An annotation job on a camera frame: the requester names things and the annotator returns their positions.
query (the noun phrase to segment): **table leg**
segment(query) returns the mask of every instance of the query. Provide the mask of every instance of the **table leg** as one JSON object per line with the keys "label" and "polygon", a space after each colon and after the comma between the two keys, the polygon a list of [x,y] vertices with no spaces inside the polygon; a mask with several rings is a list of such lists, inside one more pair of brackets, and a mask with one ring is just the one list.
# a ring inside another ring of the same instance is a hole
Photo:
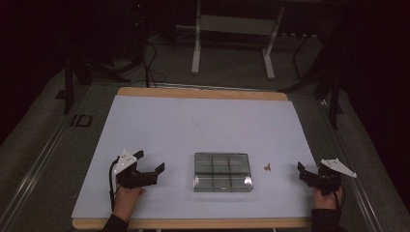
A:
{"label": "table leg", "polygon": [[283,12],[284,12],[284,7],[280,7],[277,19],[274,22],[274,25],[272,26],[272,33],[270,35],[269,43],[265,48],[262,49],[263,61],[265,62],[265,69],[266,69],[266,74],[268,75],[268,79],[275,78],[274,69],[272,68],[271,51],[272,51],[272,47],[274,46],[275,39],[277,38],[277,35],[278,35],[278,29],[280,26],[280,21],[283,16]]}
{"label": "table leg", "polygon": [[192,74],[199,73],[199,61],[201,58],[201,1],[196,1],[196,27],[195,27],[195,49],[193,50]]}

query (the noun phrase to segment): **black cable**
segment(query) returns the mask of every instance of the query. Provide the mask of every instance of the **black cable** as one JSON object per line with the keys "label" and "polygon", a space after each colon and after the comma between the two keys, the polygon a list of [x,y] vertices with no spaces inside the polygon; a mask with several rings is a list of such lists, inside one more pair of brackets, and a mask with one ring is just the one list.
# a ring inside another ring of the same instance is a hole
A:
{"label": "black cable", "polygon": [[153,83],[154,83],[154,86],[157,88],[157,83],[156,83],[156,81],[155,81],[155,79],[154,79],[154,76],[153,76],[153,74],[152,74],[152,70],[151,70],[151,65],[152,65],[152,63],[154,62],[154,59],[155,59],[155,57],[157,56],[157,50],[151,45],[151,44],[149,44],[149,43],[147,43],[149,46],[151,46],[151,48],[153,48],[153,50],[154,50],[154,56],[153,56],[153,58],[151,59],[151,62],[150,62],[150,64],[148,65],[148,74],[149,75],[151,75],[151,79],[152,79],[152,81],[153,81]]}
{"label": "black cable", "polygon": [[335,191],[334,191],[334,196],[335,196],[335,200],[336,200],[336,209],[339,211],[340,210],[340,205],[338,203],[338,197],[337,197],[337,194],[336,194]]}
{"label": "black cable", "polygon": [[118,190],[120,189],[121,185],[115,190],[114,195],[117,194]]}
{"label": "black cable", "polygon": [[155,74],[163,76],[163,80],[160,80],[160,81],[166,81],[168,79],[168,76],[163,74],[163,73],[160,73],[160,72],[157,72],[157,71],[154,71],[154,70],[150,70],[150,73],[155,73]]}
{"label": "black cable", "polygon": [[115,206],[115,193],[114,193],[114,189],[112,187],[112,168],[114,167],[114,165],[118,162],[118,160],[120,159],[120,157],[118,157],[113,163],[111,163],[111,166],[109,167],[109,173],[108,173],[108,180],[109,180],[109,199],[111,200],[111,211],[114,211],[114,206]]}
{"label": "black cable", "polygon": [[[150,70],[151,70],[151,65],[154,62],[154,59],[157,56],[157,50],[151,44],[149,44],[148,42],[146,44],[149,45],[154,50],[154,56],[153,56],[153,58],[151,58],[151,61],[148,65],[145,62],[145,59],[142,59],[142,62],[144,64],[144,68],[145,68],[145,85],[146,85],[147,88],[150,88],[150,83],[149,83],[149,81],[150,81]],[[157,88],[157,84],[156,84],[154,78],[152,78],[152,80],[154,82],[155,87]]]}
{"label": "black cable", "polygon": [[341,194],[343,196],[343,200],[341,201],[341,206],[340,206],[340,208],[342,208],[344,205],[344,201],[346,200],[346,191],[344,190],[344,185],[340,184],[340,186],[341,186]]}

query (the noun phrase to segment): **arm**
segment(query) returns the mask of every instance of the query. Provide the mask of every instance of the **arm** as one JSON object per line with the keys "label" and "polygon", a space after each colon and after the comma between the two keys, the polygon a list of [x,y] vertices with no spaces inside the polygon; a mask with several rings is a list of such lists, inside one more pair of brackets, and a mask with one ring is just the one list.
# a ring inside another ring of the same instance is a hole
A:
{"label": "arm", "polygon": [[145,188],[127,189],[120,187],[115,197],[114,211],[102,231],[127,231],[129,226],[128,222],[138,202],[139,196],[145,191]]}
{"label": "arm", "polygon": [[[337,191],[337,198],[341,199],[342,188]],[[319,189],[313,188],[314,209],[311,211],[311,232],[338,232],[346,231],[338,224],[340,222],[341,210],[337,210],[334,195],[322,196]]]}

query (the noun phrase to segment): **wooden table edge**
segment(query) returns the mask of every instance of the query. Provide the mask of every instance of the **wooden table edge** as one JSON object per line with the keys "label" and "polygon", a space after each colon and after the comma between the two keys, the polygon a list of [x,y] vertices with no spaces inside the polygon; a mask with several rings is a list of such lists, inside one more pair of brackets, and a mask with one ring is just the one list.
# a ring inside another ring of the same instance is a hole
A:
{"label": "wooden table edge", "polygon": [[[76,229],[102,229],[106,218],[73,218]],[[310,217],[222,219],[132,219],[129,229],[263,229],[310,227]]]}
{"label": "wooden table edge", "polygon": [[209,89],[170,89],[170,88],[135,88],[123,87],[117,96],[183,98],[183,99],[225,99],[225,100],[266,100],[288,101],[283,93],[238,91],[238,90],[209,90]]}

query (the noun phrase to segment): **metal frame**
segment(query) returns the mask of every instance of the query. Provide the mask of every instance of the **metal frame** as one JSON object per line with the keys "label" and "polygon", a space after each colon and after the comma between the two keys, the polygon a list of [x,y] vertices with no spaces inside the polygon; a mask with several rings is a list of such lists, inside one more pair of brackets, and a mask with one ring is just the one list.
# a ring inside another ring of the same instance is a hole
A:
{"label": "metal frame", "polygon": [[195,26],[195,47],[193,49],[193,59],[191,73],[199,73],[199,62],[201,58],[201,30],[220,31],[230,33],[247,33],[255,35],[269,35],[269,43],[262,49],[268,79],[275,79],[274,68],[272,67],[271,52],[278,29],[283,17],[284,6],[281,6],[275,20],[237,18],[201,14],[201,0],[196,1],[196,26]]}

